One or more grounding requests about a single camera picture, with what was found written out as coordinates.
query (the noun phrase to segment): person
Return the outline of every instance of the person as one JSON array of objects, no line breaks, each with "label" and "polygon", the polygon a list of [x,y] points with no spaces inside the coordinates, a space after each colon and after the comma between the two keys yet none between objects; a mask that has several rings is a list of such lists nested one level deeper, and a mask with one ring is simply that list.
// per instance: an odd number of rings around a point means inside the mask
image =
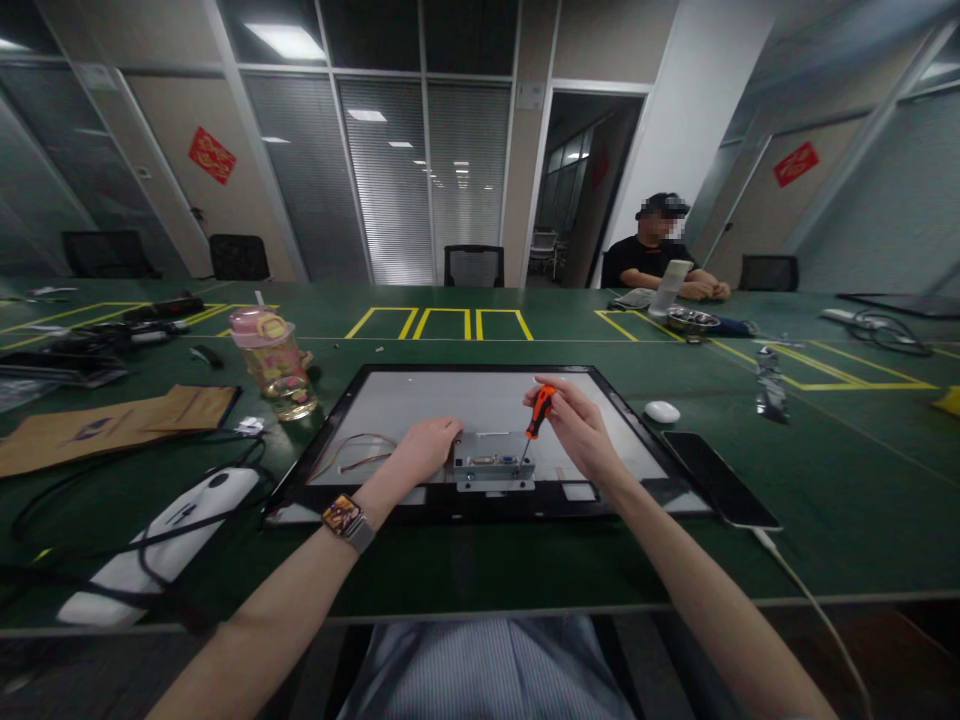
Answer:
[{"label": "person", "polygon": [[[743,709],[751,717],[836,718],[756,606],[631,476],[600,409],[570,382],[535,379],[556,387],[548,421],[557,438],[636,537]],[[461,428],[450,417],[414,425],[357,490],[352,500],[374,530],[444,464]],[[359,557],[321,527],[217,629],[148,717],[254,717],[310,645]],[[576,619],[377,626],[340,717],[632,718],[595,638],[584,638]]]},{"label": "person", "polygon": [[693,270],[680,287],[688,300],[726,300],[730,286],[697,265],[682,243],[669,240],[690,207],[676,193],[657,193],[636,214],[637,234],[616,242],[603,259],[600,286],[656,290],[671,260],[689,260]]}]

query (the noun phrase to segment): pink bottle cap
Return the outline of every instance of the pink bottle cap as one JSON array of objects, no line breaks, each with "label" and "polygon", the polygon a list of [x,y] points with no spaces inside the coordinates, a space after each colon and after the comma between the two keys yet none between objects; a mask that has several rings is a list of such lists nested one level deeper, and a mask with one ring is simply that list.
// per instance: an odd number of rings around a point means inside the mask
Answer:
[{"label": "pink bottle cap", "polygon": [[230,335],[242,348],[263,348],[282,343],[296,329],[285,322],[273,308],[251,305],[230,313]]}]

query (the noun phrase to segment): screwdriver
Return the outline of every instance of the screwdriver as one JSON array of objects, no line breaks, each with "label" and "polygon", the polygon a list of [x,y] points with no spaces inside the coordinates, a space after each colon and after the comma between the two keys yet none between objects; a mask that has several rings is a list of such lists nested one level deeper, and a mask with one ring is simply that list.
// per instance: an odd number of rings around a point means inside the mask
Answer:
[{"label": "screwdriver", "polygon": [[553,385],[543,385],[537,393],[537,401],[533,404],[533,417],[530,418],[530,424],[527,426],[527,444],[523,447],[523,455],[520,456],[518,467],[523,467],[523,462],[527,459],[530,441],[536,440],[540,434],[540,426],[547,418],[547,411],[553,404],[553,396],[556,392],[557,389]]}]

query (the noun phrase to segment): smartwatch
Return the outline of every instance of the smartwatch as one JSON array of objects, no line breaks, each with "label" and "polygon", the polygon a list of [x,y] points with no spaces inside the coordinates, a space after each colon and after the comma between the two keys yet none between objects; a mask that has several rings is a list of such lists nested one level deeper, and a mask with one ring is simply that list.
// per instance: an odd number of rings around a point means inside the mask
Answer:
[{"label": "smartwatch", "polygon": [[342,540],[346,540],[361,555],[377,536],[363,510],[348,495],[341,495],[323,513],[323,523]]}]

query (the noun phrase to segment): white cable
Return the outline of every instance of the white cable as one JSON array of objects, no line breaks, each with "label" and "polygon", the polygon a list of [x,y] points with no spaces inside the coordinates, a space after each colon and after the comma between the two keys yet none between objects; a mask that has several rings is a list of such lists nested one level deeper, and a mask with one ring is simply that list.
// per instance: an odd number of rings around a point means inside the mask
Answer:
[{"label": "white cable", "polygon": [[773,555],[774,560],[776,560],[780,567],[783,568],[784,572],[790,576],[790,579],[793,580],[794,584],[798,588],[800,588],[800,591],[807,596],[807,600],[810,601],[810,604],[813,606],[813,609],[816,611],[817,615],[820,616],[820,619],[823,620],[824,625],[827,626],[827,630],[830,631],[834,641],[837,643],[837,647],[840,648],[840,654],[843,655],[843,661],[847,664],[847,669],[850,670],[850,674],[853,676],[853,680],[857,684],[857,689],[860,691],[860,699],[863,702],[864,715],[866,716],[867,720],[873,720],[873,701],[870,699],[870,691],[867,690],[867,686],[863,682],[863,678],[860,677],[860,671],[857,670],[857,666],[853,662],[853,658],[850,657],[850,653],[847,651],[847,646],[844,645],[843,640],[840,637],[840,633],[837,632],[837,629],[833,626],[833,623],[830,622],[830,618],[827,617],[827,614],[823,611],[823,608],[820,607],[820,603],[818,603],[816,598],[813,597],[813,593],[811,593],[810,590],[807,589],[807,586],[803,584],[803,580],[800,579],[800,576],[797,575],[787,561],[783,559],[783,555],[780,554],[780,551],[777,549],[777,546],[774,544],[773,540],[770,539],[770,536],[760,528],[752,528],[752,530],[757,540],[760,541],[760,544],[763,545],[771,555]]}]

